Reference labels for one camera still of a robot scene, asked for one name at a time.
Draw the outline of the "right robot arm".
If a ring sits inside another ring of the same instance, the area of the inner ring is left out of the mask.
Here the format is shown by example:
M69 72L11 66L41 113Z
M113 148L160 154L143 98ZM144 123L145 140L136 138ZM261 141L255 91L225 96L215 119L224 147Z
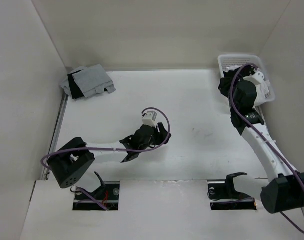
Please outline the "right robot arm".
M228 92L231 122L262 165L268 183L254 189L270 214L304 207L304 172L298 172L280 153L262 117L255 110L268 88L264 75L254 70L235 77Z

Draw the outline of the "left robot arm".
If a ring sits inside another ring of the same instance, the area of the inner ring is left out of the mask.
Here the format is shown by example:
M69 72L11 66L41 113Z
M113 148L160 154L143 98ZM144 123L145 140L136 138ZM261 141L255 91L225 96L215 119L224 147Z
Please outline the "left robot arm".
M128 163L138 158L140 151L167 144L170 137L161 122L156 126L143 124L134 134L115 143L88 146L81 137L75 137L47 163L60 188L76 186L96 200L103 196L104 186L98 172L89 170L94 162Z

